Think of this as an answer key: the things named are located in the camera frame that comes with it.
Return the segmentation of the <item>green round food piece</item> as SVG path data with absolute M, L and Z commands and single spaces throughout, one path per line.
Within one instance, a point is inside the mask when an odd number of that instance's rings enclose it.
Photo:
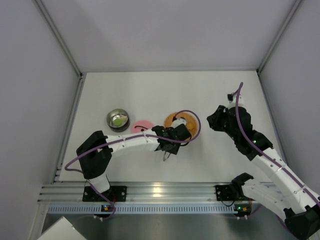
M 121 118 L 115 118 L 115 119 L 113 120 L 113 125 L 114 125 L 115 127 L 120 127 L 122 124 L 123 124 L 123 121 L 122 121 Z

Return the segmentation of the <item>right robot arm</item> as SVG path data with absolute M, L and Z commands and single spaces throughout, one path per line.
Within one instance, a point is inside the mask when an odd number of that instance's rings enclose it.
M 214 131 L 226 133 L 237 150 L 264 172 L 279 190 L 272 191 L 252 175 L 242 173 L 230 184 L 215 187 L 218 200 L 255 200 L 276 214 L 299 240 L 307 240 L 320 230 L 319 194 L 302 183 L 268 138 L 253 128 L 251 115 L 244 107 L 220 105 L 206 120 Z

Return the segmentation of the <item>white food cube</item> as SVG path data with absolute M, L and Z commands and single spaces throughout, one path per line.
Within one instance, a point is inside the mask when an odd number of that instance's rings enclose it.
M 126 115 L 122 115 L 121 119 L 126 121 L 128 119 L 128 117 Z

